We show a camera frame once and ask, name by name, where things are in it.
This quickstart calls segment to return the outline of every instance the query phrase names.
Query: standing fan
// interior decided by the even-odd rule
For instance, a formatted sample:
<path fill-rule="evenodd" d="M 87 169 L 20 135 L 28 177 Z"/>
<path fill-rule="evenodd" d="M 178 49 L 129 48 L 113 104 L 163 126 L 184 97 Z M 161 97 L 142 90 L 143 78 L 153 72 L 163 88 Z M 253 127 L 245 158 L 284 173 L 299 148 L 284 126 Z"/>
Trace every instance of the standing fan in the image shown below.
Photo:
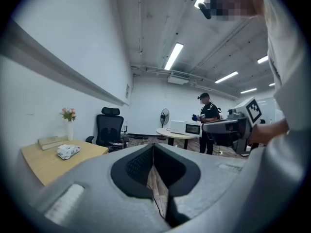
<path fill-rule="evenodd" d="M 164 109 L 162 112 L 161 112 L 161 115 L 160 115 L 160 122 L 162 124 L 162 127 L 164 125 L 167 124 L 167 122 L 169 121 L 169 118 L 170 118 L 170 112 L 168 109 Z M 157 137 L 159 140 L 166 140 L 166 137 L 163 136 L 163 135 L 160 135 Z"/>

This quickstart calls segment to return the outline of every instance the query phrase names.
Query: air conditioner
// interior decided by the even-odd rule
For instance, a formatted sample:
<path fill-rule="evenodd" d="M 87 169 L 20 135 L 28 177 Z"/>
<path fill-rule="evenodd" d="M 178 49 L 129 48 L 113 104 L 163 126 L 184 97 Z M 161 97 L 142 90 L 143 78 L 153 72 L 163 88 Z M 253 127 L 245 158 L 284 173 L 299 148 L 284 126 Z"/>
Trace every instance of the air conditioner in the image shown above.
<path fill-rule="evenodd" d="M 167 79 L 168 83 L 185 84 L 190 80 L 190 75 L 173 71 Z"/>

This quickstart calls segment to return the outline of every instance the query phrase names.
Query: floor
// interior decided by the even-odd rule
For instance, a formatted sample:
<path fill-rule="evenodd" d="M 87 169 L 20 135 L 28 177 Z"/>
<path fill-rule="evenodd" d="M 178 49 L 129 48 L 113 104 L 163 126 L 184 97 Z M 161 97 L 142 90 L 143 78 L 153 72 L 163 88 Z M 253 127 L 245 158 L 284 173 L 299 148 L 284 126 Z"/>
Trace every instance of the floor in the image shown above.
<path fill-rule="evenodd" d="M 130 138 L 130 142 L 128 143 L 128 147 L 133 147 L 142 144 L 149 144 L 149 143 L 168 143 L 168 139 L 166 140 L 159 140 L 156 136 L 149 136 L 147 140 L 144 139 L 134 139 Z M 184 140 L 175 139 L 174 146 L 183 148 L 184 147 Z M 188 147 L 189 151 L 200 152 L 200 144 L 199 139 L 190 139 L 188 140 Z M 233 158 L 242 158 L 246 159 L 247 157 L 242 157 L 239 154 L 236 154 L 235 151 L 231 148 L 223 147 L 223 146 L 216 146 L 214 145 L 214 152 L 213 155 L 219 155 L 219 151 L 223 151 L 223 154 L 220 156 L 223 157 L 233 157 Z M 150 170 L 147 185 L 152 188 L 154 193 L 154 198 L 156 203 L 154 203 L 155 209 L 160 212 L 160 214 L 165 217 L 167 202 L 168 202 L 168 189 L 165 186 L 164 182 L 162 181 L 161 177 L 159 176 L 156 168 L 153 166 Z"/>

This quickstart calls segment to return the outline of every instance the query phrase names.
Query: glove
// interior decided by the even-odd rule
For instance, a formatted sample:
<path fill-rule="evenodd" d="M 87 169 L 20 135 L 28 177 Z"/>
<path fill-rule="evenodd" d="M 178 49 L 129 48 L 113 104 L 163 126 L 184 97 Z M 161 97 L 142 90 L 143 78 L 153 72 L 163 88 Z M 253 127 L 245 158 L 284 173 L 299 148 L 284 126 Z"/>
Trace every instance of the glove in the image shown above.
<path fill-rule="evenodd" d="M 195 114 L 193 114 L 193 115 L 192 115 L 192 120 L 193 120 L 193 121 L 197 121 L 197 120 L 198 120 L 198 117 L 197 117 Z"/>

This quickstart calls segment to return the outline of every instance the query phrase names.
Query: black shirt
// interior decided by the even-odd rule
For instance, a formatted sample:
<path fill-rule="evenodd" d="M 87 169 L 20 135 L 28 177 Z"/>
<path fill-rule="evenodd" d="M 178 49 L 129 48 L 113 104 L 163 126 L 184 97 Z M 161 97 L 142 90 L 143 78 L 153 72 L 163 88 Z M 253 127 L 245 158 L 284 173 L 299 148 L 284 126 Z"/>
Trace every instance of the black shirt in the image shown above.
<path fill-rule="evenodd" d="M 217 106 L 212 102 L 209 102 L 201 109 L 200 115 L 205 115 L 205 118 L 217 117 L 217 119 L 220 120 Z"/>

